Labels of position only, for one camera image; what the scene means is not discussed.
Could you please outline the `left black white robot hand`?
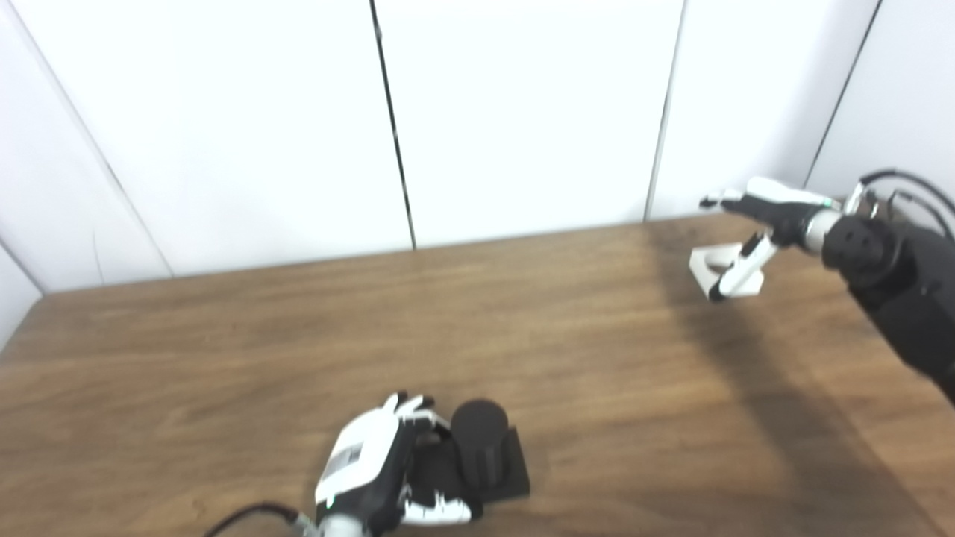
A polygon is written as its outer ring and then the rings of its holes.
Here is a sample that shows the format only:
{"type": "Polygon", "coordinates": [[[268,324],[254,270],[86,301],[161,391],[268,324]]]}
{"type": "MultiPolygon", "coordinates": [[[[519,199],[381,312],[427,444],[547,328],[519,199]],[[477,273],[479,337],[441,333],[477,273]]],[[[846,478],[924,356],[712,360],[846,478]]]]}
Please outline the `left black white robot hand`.
{"type": "Polygon", "coordinates": [[[400,526],[474,523],[480,500],[410,482],[415,449],[426,436],[451,438],[430,395],[392,393],[341,429],[315,486],[310,536],[382,536],[400,526]]]}

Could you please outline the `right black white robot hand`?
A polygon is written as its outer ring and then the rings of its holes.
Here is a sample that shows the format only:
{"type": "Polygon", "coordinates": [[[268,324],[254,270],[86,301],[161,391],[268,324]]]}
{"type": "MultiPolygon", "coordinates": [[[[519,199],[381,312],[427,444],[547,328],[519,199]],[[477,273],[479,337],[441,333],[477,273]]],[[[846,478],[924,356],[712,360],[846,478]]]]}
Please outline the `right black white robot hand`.
{"type": "Polygon", "coordinates": [[[734,254],[725,271],[700,269],[701,289],[710,302],[730,297],[755,295],[762,286],[762,269],[780,249],[799,247],[808,254],[821,254],[826,235],[845,216],[842,205],[832,198],[785,186],[780,181],[755,177],[743,190],[727,188],[706,194],[699,207],[721,210],[763,224],[741,245],[731,245],[734,254]]]}

